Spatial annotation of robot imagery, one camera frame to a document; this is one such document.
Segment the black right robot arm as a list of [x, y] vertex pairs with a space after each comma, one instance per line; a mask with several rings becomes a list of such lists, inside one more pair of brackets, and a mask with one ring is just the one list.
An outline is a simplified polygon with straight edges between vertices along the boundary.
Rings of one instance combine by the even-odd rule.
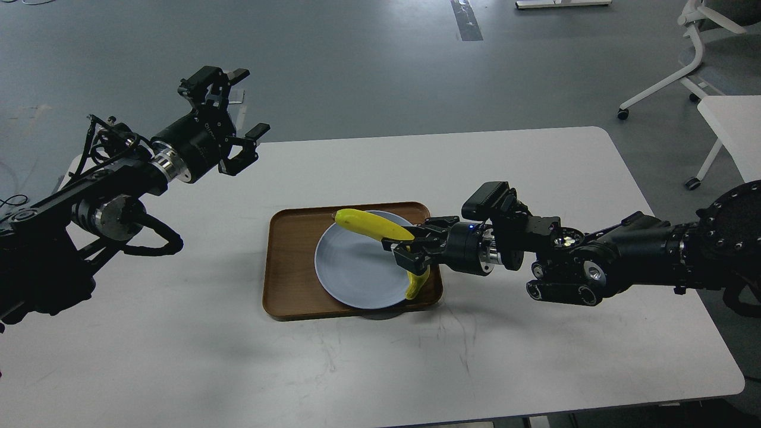
[[745, 182], [672, 225], [634, 212], [591, 233], [563, 227], [559, 217], [533, 216], [508, 182], [485, 182], [460, 216], [427, 218], [408, 227], [411, 238], [383, 238], [401, 268], [421, 274], [430, 265], [486, 276], [496, 265], [521, 268], [534, 254], [529, 296], [546, 303], [596, 306], [632, 285], [721, 291], [735, 313], [759, 318], [759, 181]]

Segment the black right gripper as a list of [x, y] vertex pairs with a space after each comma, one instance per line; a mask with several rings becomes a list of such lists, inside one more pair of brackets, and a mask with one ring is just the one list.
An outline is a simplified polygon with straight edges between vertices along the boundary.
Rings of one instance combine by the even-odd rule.
[[489, 261], [491, 230], [483, 223], [463, 222], [459, 217], [431, 217], [422, 224], [402, 226], [382, 222], [382, 247], [392, 251], [396, 264], [421, 276], [431, 265], [487, 276], [493, 271]]

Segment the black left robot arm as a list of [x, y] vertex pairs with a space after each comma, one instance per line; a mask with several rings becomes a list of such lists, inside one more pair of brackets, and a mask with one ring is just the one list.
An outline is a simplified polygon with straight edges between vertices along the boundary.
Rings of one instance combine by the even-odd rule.
[[182, 250], [180, 234], [148, 214], [141, 198], [163, 195], [172, 181], [198, 182], [213, 168], [236, 176], [258, 160], [259, 139], [270, 126], [239, 136], [228, 112], [231, 90], [249, 75], [245, 68], [201, 67], [177, 89], [190, 112], [150, 139], [113, 117], [89, 116], [68, 181], [2, 218], [2, 327], [90, 299], [93, 277], [116, 254]]

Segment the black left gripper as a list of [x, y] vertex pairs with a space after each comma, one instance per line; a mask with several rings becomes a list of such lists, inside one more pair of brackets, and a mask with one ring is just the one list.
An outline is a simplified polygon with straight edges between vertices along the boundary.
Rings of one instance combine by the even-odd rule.
[[245, 68], [224, 71], [202, 66], [180, 80], [177, 93], [190, 103], [190, 112], [150, 139], [151, 146], [163, 144], [179, 155], [184, 163], [180, 181], [198, 182], [217, 166], [219, 173], [236, 176], [258, 160], [259, 139], [270, 125], [257, 124], [237, 137], [228, 113], [232, 87], [249, 75]]

